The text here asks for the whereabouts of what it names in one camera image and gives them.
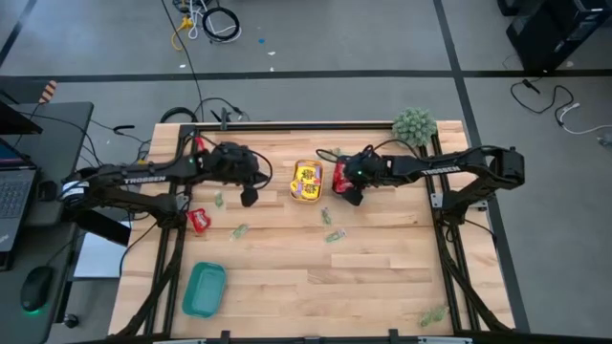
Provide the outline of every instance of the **white cable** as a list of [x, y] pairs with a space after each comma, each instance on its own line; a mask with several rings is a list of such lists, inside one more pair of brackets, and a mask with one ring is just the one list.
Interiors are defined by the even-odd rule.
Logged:
[[567, 129], [567, 127], [565, 126], [565, 123], [563, 122], [563, 117], [565, 117], [565, 115], [567, 115], [570, 111], [572, 111], [574, 109], [577, 109], [579, 107], [580, 107], [580, 103], [576, 103], [576, 104], [574, 104], [572, 106], [569, 106], [569, 107], [566, 107], [566, 108], [563, 109], [563, 112], [561, 113], [561, 116], [559, 117], [558, 120], [561, 122], [561, 127], [563, 127], [563, 129], [566, 132], [568, 132], [570, 134], [573, 134], [573, 135], [584, 135], [584, 134], [588, 134], [588, 133], [593, 133], [594, 131], [598, 131], [598, 130], [603, 129], [603, 128], [612, 128], [612, 124], [606, 124], [606, 125], [597, 126], [595, 128], [587, 129], [587, 130], [584, 130], [584, 131], [580, 131], [580, 132], [575, 132], [575, 131]]
[[[198, 17], [197, 17], [197, 16], [199, 15], [199, 16], [200, 16], [200, 18], [204, 18], [204, 14], [203, 14], [203, 13], [201, 13], [201, 12], [200, 12], [200, 10], [204, 10], [204, 13], [206, 13], [206, 12], [208, 11], [207, 5], [204, 3], [204, 0], [200, 0], [200, 4], [202, 4], [202, 8], [201, 8], [201, 9], [198, 9], [197, 11], [195, 11], [195, 10], [193, 9], [193, 0], [189, 0], [189, 15], [191, 16], [191, 20], [193, 21], [193, 28], [191, 28], [191, 29], [189, 30], [189, 33], [187, 34], [187, 36], [188, 36], [190, 39], [196, 39], [196, 38], [198, 38]], [[232, 30], [232, 29], [235, 29], [235, 28], [236, 28], [236, 26], [235, 26], [235, 25], [232, 25], [232, 26], [229, 26], [229, 27], [227, 27], [227, 28], [224, 28], [224, 29], [223, 29], [223, 30], [221, 30], [221, 31], [216, 31], [216, 30], [214, 29], [214, 27], [212, 26], [212, 21], [210, 20], [210, 16], [207, 18], [207, 23], [208, 23], [208, 26], [210, 27], [210, 31], [211, 31], [213, 34], [223, 33], [223, 32], [226, 32], [226, 31], [228, 31], [228, 30]], [[241, 34], [242, 34], [242, 28], [239, 28], [239, 29], [238, 29], [238, 34], [237, 34], [235, 37], [233, 37], [232, 39], [229, 39], [229, 40], [226, 40], [226, 41], [220, 41], [220, 40], [217, 40], [217, 39], [215, 39], [215, 38], [211, 38], [211, 37], [210, 37], [210, 39], [212, 39], [212, 40], [213, 40], [213, 41], [215, 41], [215, 42], [219, 42], [219, 43], [230, 43], [230, 42], [233, 42], [233, 41], [235, 41], [236, 39], [238, 39], [238, 38], [240, 37], [240, 35], [241, 35]]]

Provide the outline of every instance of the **laptop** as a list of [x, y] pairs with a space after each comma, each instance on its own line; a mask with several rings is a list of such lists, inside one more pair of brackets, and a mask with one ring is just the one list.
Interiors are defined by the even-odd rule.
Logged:
[[0, 139], [0, 252], [12, 250], [36, 180], [36, 166]]

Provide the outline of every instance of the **desk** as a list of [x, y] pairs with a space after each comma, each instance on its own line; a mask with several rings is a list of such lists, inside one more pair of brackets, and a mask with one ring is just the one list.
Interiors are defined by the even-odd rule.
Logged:
[[[298, 204], [289, 199], [295, 160], [315, 159], [317, 148], [339, 147], [343, 154], [355, 154], [367, 144], [389, 139], [390, 131], [272, 130], [274, 123], [260, 125], [270, 130], [207, 133], [212, 140], [247, 144], [266, 156], [273, 164], [273, 180], [259, 191], [259, 200], [251, 208], [241, 206], [241, 190], [235, 186], [203, 183], [194, 187], [191, 208], [206, 209], [212, 227], [203, 237], [187, 231], [171, 336], [217, 338], [223, 330], [231, 331], [232, 337], [386, 336], [393, 328], [400, 335], [451, 334], [448, 316], [426, 328], [419, 326], [424, 312], [447, 302], [423, 179], [399, 188], [367, 189], [362, 205], [353, 207], [329, 189], [333, 165], [325, 162], [325, 191], [320, 202]], [[442, 121], [438, 126], [445, 153], [468, 148], [460, 121]], [[178, 124], [156, 126], [150, 160], [174, 157], [179, 129]], [[379, 153], [408, 151], [388, 144]], [[263, 162], [260, 165], [266, 170]], [[448, 178], [451, 188], [461, 188], [473, 176], [453, 174]], [[167, 190], [167, 184], [142, 188], [150, 195]], [[214, 205], [216, 190], [223, 191], [225, 206], [221, 209]], [[330, 209], [332, 227], [321, 223], [324, 206]], [[470, 210], [467, 218], [487, 223], [486, 213], [477, 210]], [[136, 224], [130, 241], [152, 223]], [[230, 242], [232, 231], [243, 223], [251, 229]], [[325, 236], [341, 227], [347, 237], [326, 244]], [[460, 230], [472, 285], [496, 316], [513, 326], [491, 235], [471, 225]], [[152, 231], [126, 257], [109, 333], [124, 327], [149, 293], [160, 237], [158, 229]], [[171, 235], [166, 262], [173, 243]], [[218, 263], [228, 272], [221, 309], [208, 320], [186, 316], [181, 309], [191, 269], [201, 261]], [[456, 285], [455, 291], [467, 328], [466, 307]], [[155, 332], [162, 330], [164, 306], [163, 295]]]
[[[14, 105], [17, 111], [30, 113], [35, 104]], [[38, 107], [37, 115], [68, 120], [87, 130], [92, 115], [92, 103], [58, 103], [44, 104]], [[24, 136], [17, 149], [32, 157], [34, 163], [42, 167], [41, 180], [59, 179], [74, 171], [83, 134], [76, 128], [54, 120], [33, 118], [44, 132], [42, 135]], [[3, 136], [9, 143], [18, 136]], [[31, 207], [26, 223], [36, 224], [39, 219], [52, 221], [45, 213], [54, 213], [59, 220], [62, 205], [56, 202], [39, 203]], [[56, 224], [53, 226], [25, 226], [19, 232], [14, 248], [12, 269], [0, 272], [0, 333], [3, 343], [41, 343], [47, 340], [51, 325], [63, 318], [63, 308], [68, 301], [69, 289], [65, 288], [68, 267], [72, 262], [74, 245], [62, 250], [52, 261], [54, 276], [47, 297], [47, 304], [38, 314], [27, 314], [19, 305], [21, 286], [28, 273], [35, 267], [45, 265], [47, 260], [66, 243], [76, 237], [77, 226], [73, 224]]]

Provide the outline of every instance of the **black computer tower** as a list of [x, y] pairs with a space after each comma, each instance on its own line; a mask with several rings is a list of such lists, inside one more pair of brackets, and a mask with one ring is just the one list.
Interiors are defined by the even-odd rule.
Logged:
[[551, 72], [610, 14], [606, 0], [531, 0], [506, 34], [526, 71]]
[[524, 0], [497, 0], [501, 13], [505, 16], [517, 15]]

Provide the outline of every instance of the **green plush toy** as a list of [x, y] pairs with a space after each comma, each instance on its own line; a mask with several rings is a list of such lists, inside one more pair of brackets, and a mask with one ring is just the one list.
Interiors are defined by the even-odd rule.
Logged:
[[425, 146], [429, 138], [438, 132], [438, 126], [429, 110], [407, 108], [393, 121], [393, 136], [411, 146]]

